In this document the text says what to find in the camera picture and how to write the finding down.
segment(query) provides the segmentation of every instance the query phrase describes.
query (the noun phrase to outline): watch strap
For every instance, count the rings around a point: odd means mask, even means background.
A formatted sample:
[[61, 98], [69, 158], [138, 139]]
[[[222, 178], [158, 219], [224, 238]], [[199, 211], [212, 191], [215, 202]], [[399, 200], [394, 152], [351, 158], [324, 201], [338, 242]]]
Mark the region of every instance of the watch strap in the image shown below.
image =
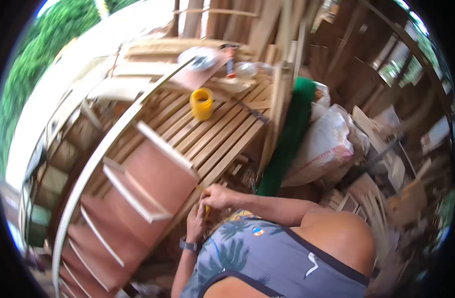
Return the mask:
[[194, 252], [199, 252], [202, 245], [200, 243], [186, 242], [186, 236], [183, 236], [181, 239], [179, 239], [179, 247], [181, 247], [181, 249], [189, 249]]

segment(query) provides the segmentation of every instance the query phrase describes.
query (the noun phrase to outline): green fabric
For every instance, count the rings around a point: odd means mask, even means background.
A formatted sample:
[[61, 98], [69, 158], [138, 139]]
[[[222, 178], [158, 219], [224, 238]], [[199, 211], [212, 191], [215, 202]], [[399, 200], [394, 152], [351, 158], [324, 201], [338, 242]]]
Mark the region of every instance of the green fabric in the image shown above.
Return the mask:
[[257, 190], [258, 195], [275, 196], [290, 163], [296, 156], [310, 120], [311, 103], [315, 100], [315, 83], [298, 77], [292, 92], [292, 100], [285, 118], [285, 125], [264, 177]]

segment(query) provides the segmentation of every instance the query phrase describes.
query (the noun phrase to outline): yellow container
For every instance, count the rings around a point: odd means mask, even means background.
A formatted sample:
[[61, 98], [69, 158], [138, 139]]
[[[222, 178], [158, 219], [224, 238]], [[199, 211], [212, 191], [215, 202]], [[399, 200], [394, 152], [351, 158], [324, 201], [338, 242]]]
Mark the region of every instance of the yellow container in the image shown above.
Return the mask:
[[193, 93], [189, 98], [193, 116], [199, 120], [204, 121], [212, 116], [212, 91], [207, 88], [200, 88]]

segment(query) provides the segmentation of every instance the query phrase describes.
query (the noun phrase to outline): gray tank top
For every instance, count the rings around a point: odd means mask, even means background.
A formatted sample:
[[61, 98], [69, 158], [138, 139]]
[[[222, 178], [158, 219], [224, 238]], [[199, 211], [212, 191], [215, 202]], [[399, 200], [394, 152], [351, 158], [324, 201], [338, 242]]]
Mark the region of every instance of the gray tank top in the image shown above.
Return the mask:
[[363, 297], [369, 283], [288, 227], [255, 218], [226, 222], [212, 234], [181, 297], [201, 298], [230, 276], [267, 296], [287, 298]]

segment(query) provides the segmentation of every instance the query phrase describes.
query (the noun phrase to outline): yellow pencil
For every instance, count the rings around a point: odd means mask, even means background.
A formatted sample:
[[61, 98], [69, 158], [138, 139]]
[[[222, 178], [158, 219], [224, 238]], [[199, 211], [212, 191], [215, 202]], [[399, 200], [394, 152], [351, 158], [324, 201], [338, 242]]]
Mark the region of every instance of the yellow pencil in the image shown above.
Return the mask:
[[[203, 193], [207, 194], [207, 195], [211, 195], [206, 189], [202, 188], [202, 187], [199, 186], [199, 185], [196, 185], [196, 189], [199, 190], [200, 192], [203, 192]], [[211, 207], [209, 207], [209, 206], [204, 206], [204, 210], [205, 210], [205, 212], [206, 212], [206, 213], [204, 214], [204, 222], [206, 222], [207, 217], [208, 217], [208, 215], [209, 215], [209, 211], [211, 210]]]

